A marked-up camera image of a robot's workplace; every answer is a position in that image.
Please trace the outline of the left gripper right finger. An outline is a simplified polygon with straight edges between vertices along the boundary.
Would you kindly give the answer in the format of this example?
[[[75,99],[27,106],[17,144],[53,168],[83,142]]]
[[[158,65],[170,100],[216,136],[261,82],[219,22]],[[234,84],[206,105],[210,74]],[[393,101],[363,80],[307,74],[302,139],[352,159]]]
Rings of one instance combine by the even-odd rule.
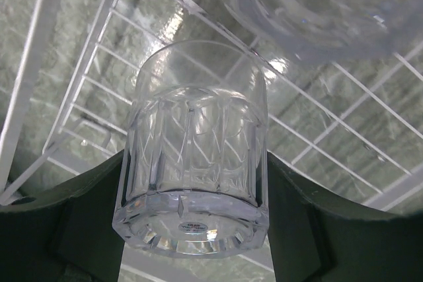
[[[422,213],[336,195],[268,154],[268,239],[277,281],[421,281]]]

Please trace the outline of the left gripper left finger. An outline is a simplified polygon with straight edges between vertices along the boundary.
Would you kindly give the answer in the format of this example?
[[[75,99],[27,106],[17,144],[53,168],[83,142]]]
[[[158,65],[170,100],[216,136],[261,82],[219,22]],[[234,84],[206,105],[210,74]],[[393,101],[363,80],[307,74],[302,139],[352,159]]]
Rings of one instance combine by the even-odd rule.
[[[112,228],[123,153],[1,207],[2,281],[117,281],[124,241]]]

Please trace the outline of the clear glass tumbler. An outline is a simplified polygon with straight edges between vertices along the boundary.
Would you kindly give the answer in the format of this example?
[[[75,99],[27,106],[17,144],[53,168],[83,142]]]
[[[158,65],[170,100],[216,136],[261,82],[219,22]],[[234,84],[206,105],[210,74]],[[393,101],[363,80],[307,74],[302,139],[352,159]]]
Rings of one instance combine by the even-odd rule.
[[[261,248],[269,229],[266,83],[239,48],[186,40],[141,66],[112,220],[172,258]]]
[[[393,53],[422,31],[422,0],[222,0],[251,32],[303,63]]]

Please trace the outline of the white wire dish rack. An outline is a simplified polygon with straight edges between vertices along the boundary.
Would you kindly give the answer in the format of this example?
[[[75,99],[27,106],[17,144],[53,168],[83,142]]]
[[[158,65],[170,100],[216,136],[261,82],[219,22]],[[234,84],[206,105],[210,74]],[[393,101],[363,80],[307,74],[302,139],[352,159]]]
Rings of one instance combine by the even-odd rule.
[[[1,207],[123,153],[141,66],[186,40],[229,44],[260,66],[267,161],[360,205],[422,213],[422,31],[381,57],[303,63],[222,0],[1,0]],[[277,280],[267,232],[226,258],[124,241],[117,281]]]

